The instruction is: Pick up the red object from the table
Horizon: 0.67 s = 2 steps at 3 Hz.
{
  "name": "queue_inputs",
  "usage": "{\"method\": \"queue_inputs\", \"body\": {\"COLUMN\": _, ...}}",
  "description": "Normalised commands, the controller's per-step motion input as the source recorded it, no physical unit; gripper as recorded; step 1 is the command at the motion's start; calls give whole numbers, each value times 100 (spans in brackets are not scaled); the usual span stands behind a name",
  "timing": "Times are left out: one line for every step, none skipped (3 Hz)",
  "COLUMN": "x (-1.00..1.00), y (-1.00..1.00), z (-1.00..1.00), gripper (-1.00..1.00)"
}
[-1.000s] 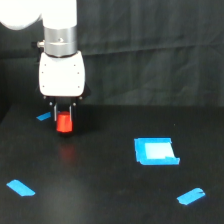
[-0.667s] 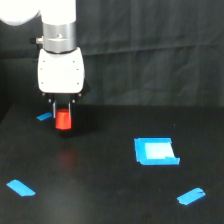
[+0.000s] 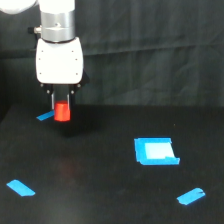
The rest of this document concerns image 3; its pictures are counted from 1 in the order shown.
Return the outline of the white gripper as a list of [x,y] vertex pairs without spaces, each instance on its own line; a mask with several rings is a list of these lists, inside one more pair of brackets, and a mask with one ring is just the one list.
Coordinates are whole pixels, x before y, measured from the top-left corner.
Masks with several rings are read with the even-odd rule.
[[[54,85],[81,87],[89,82],[84,70],[84,58],[78,37],[70,42],[50,43],[38,40],[36,49],[36,76],[41,86],[51,94],[51,109],[55,107]],[[70,94],[67,94],[71,110]]]

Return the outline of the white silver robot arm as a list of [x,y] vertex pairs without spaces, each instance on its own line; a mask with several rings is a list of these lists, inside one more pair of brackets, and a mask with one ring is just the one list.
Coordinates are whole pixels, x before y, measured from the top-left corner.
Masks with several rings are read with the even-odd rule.
[[83,78],[84,59],[80,39],[75,34],[75,0],[0,0],[0,11],[19,14],[39,6],[41,24],[36,48],[37,80],[48,85],[52,108],[56,109],[54,85],[67,85],[67,110],[74,87]]

